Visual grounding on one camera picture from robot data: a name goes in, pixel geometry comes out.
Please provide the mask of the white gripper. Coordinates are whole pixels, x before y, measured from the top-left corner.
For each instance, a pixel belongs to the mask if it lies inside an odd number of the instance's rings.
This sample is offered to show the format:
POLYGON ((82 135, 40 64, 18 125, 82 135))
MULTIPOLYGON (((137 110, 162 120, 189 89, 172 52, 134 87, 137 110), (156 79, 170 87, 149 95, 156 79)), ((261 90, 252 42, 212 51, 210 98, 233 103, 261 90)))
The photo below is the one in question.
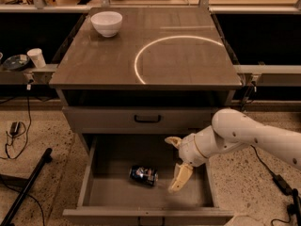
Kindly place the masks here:
POLYGON ((190 134, 180 137, 166 137, 165 142, 179 148, 179 157, 183 163, 176 164, 173 179, 168 187, 169 193, 180 191, 193 174, 193 167, 199 167, 207 162, 207 157, 202 153, 200 146, 203 142, 202 134, 190 134))

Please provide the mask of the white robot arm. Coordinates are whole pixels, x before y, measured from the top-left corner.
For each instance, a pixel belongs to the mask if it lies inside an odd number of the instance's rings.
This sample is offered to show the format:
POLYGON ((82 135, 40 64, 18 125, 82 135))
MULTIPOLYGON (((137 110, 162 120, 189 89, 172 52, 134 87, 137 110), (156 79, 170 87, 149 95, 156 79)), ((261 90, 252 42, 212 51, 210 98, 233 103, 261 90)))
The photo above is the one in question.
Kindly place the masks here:
POLYGON ((170 193, 180 191, 189 181, 193 170, 216 154, 240 150, 245 146, 264 151, 301 170, 301 134, 264 125, 234 109, 218 110, 211 125, 184 138, 167 137, 165 142, 179 151, 181 164, 176 164, 170 193))

